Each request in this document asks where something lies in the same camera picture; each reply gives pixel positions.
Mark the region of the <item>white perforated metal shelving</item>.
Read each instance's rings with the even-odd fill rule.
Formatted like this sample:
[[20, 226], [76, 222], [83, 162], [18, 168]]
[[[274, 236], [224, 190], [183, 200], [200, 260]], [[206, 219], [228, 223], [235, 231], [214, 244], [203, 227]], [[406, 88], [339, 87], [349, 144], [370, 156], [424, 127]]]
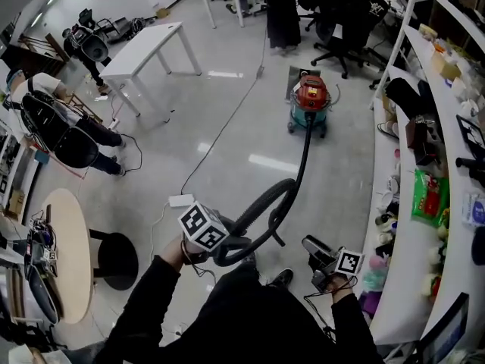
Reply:
[[[444, 8], [458, 21], [466, 33], [485, 52], [485, 32], [462, 13], [449, 0], [431, 0]], [[470, 179], [464, 168], [457, 168], [455, 159], [468, 158], [471, 153], [460, 134], [456, 116], [459, 101], [446, 85], [443, 77], [433, 68], [429, 42], [410, 27], [414, 7], [421, 0], [408, 0], [399, 35], [389, 62], [383, 73], [388, 77], [403, 77], [411, 85], [415, 78], [397, 69], [394, 62], [402, 43], [408, 40], [430, 85], [441, 122], [446, 159], [444, 164], [450, 182], [450, 226], [448, 253], [446, 255], [441, 285], [434, 303], [421, 295], [421, 285], [430, 272], [428, 251], [437, 243], [433, 228], [411, 218], [416, 162], [406, 141], [400, 140], [401, 194], [399, 223], [389, 273], [383, 288], [371, 331], [377, 344], [404, 344], [419, 340], [445, 315], [460, 293], [470, 297], [468, 323], [459, 347], [476, 348], [485, 333], [485, 266], [475, 265], [472, 256], [474, 228], [462, 221], [462, 202], [466, 192], [479, 193], [480, 185]]]

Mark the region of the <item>white display shelf unit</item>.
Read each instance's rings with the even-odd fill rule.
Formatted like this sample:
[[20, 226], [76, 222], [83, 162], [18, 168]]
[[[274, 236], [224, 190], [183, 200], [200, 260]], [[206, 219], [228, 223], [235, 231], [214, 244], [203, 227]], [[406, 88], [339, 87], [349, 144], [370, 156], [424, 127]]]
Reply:
[[39, 166], [36, 149], [19, 144], [0, 120], [0, 210], [22, 223], [30, 189]]

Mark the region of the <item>person's left forearm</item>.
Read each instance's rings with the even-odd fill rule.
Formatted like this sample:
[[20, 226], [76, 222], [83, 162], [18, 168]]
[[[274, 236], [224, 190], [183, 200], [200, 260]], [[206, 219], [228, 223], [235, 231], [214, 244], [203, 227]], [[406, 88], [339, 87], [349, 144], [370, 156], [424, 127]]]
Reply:
[[180, 235], [161, 254], [154, 256], [130, 294], [124, 311], [139, 317], [152, 315], [162, 320], [171, 303], [185, 261], [183, 237]]

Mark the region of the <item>black bag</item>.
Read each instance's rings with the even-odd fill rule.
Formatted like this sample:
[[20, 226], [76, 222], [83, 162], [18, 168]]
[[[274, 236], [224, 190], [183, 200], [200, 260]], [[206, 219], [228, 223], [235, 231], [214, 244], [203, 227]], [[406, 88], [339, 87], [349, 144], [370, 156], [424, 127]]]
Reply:
[[419, 80], [418, 90], [414, 90], [407, 80], [398, 77], [390, 81], [385, 92], [409, 120], [422, 116], [424, 120], [433, 121], [440, 126], [437, 105], [427, 82]]

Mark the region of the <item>person's black clothed torso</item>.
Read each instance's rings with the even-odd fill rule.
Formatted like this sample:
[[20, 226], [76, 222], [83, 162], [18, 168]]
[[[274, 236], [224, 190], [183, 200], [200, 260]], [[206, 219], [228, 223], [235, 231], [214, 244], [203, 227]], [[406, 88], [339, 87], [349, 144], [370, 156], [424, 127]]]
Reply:
[[238, 267], [219, 281], [196, 320], [163, 347], [164, 319], [123, 310], [95, 364], [339, 364], [331, 341], [288, 291]]

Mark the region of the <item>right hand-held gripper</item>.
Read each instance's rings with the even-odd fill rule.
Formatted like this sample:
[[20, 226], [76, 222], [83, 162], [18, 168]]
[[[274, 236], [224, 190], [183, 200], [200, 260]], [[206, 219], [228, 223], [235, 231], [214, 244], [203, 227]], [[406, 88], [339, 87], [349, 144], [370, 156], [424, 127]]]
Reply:
[[312, 235], [302, 239], [303, 247], [311, 255], [313, 275], [311, 283], [323, 293], [336, 275], [356, 277], [361, 269], [364, 255], [348, 249], [334, 250]]

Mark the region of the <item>white rectangular table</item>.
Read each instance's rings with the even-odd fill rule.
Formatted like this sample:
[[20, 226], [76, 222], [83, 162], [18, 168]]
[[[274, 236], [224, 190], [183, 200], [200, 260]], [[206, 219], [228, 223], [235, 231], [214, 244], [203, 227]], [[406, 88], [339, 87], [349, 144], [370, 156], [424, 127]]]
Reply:
[[107, 67], [103, 69], [100, 77], [114, 91], [129, 110], [136, 117], [141, 115], [139, 109], [133, 102], [124, 95], [119, 87], [120, 82], [130, 81], [139, 92], [141, 97], [154, 109], [158, 103], [148, 91], [146, 85], [139, 78], [140, 71], [153, 58], [157, 57], [166, 74], [172, 74], [170, 66], [167, 64], [161, 53], [161, 48], [174, 36], [178, 36], [185, 49], [187, 57], [193, 67], [196, 76], [202, 75], [202, 69], [192, 50], [190, 42], [186, 36], [183, 24], [173, 22], [169, 24], [160, 24], [146, 27], [132, 38], [111, 60]]

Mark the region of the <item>white and blue packet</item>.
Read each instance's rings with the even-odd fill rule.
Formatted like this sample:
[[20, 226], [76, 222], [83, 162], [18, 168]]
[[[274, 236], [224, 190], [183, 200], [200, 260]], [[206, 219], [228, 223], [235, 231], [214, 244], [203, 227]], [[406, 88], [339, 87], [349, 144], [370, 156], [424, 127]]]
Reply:
[[485, 196], [465, 193], [462, 199], [462, 222], [471, 226], [485, 226]]

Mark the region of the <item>thin metal flexible tube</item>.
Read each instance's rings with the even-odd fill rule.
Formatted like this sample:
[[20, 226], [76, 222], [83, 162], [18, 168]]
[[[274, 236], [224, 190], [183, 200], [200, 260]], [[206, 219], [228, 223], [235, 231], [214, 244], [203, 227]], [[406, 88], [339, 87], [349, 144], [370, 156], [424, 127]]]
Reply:
[[334, 93], [330, 95], [330, 110], [333, 110], [333, 107], [339, 103], [342, 97], [342, 91], [340, 89], [340, 85], [338, 83], [335, 84]]

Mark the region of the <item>brown box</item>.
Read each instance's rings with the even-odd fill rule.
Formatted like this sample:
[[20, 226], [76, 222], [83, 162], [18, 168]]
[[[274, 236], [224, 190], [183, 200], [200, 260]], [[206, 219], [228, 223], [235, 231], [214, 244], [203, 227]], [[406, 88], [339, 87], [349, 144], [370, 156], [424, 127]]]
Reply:
[[417, 115], [405, 126], [407, 147], [418, 166], [441, 165], [443, 139], [439, 125], [431, 115]]

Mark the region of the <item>round wooden table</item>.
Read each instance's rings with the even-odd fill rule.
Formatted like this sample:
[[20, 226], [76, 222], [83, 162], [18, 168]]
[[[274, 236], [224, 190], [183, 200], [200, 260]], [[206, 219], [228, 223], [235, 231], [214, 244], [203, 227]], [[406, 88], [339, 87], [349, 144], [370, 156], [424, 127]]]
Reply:
[[89, 229], [71, 191], [52, 191], [42, 207], [50, 211], [57, 240], [58, 275], [54, 277], [54, 289], [61, 305], [61, 320], [74, 325], [89, 310], [94, 280], [101, 278], [115, 290], [128, 290], [139, 273], [138, 257], [125, 235]]

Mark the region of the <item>red and green vacuum cleaner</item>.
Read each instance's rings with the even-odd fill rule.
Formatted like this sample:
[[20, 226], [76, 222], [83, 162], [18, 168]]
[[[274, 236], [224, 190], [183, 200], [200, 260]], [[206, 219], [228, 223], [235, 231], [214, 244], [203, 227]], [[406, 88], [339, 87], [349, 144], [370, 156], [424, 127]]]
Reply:
[[288, 132], [294, 133], [297, 128], [319, 130], [320, 137], [324, 138], [332, 102], [331, 94], [319, 76], [302, 76], [289, 92]]

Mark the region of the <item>person's right shoe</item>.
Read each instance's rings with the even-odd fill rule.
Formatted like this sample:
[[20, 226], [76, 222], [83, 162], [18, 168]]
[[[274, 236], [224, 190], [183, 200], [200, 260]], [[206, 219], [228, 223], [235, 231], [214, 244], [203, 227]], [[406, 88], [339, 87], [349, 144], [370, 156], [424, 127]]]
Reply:
[[293, 277], [293, 270], [291, 268], [285, 268], [270, 283], [268, 283], [268, 286], [287, 290], [293, 280]]

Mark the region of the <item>black display screen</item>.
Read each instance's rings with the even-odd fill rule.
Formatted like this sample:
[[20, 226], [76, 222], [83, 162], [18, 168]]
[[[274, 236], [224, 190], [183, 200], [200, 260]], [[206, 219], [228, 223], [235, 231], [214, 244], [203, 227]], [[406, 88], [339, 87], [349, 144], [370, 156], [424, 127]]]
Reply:
[[444, 316], [417, 344], [417, 364], [439, 364], [465, 334], [469, 295], [460, 293]]

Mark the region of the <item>green snack packet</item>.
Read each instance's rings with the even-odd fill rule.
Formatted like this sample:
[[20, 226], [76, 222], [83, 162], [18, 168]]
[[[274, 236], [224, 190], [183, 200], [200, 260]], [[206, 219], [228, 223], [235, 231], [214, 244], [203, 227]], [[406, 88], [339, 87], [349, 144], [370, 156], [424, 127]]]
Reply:
[[438, 228], [449, 207], [449, 179], [420, 169], [416, 169], [414, 174], [411, 218]]

